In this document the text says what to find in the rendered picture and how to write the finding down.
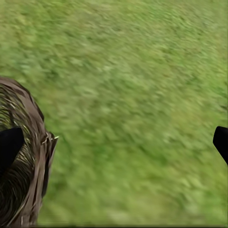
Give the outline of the wicker basket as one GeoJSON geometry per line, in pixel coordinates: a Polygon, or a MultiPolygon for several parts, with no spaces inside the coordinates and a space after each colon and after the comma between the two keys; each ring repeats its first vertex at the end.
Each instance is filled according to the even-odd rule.
{"type": "MultiPolygon", "coordinates": [[[[11,77],[0,76],[0,114],[0,121],[5,122],[3,116],[7,116],[6,122],[12,128],[22,128],[25,144],[12,166],[26,174],[24,177],[19,170],[10,167],[4,177],[10,180],[12,186],[5,185],[5,190],[0,190],[0,211],[5,207],[4,214],[0,214],[0,228],[35,228],[47,194],[58,137],[55,138],[51,131],[47,132],[45,117],[29,90],[11,77]],[[26,178],[29,181],[28,190],[24,181],[26,178]],[[24,199],[22,203],[19,200],[10,219],[18,198],[16,187],[20,193],[22,188],[24,199]],[[2,194],[5,191],[10,192],[8,205],[7,197],[2,194]]],[[[10,128],[0,123],[0,129],[10,128]]]]}

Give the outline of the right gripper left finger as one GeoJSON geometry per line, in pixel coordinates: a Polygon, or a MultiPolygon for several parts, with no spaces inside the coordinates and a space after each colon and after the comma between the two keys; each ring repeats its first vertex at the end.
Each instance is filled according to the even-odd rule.
{"type": "Polygon", "coordinates": [[[25,144],[20,126],[0,130],[0,184],[25,144]]]}

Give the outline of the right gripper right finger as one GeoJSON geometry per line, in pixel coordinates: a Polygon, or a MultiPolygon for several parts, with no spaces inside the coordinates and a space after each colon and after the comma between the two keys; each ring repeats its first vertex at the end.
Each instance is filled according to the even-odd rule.
{"type": "Polygon", "coordinates": [[[228,164],[228,128],[218,126],[214,133],[213,143],[228,164]]]}

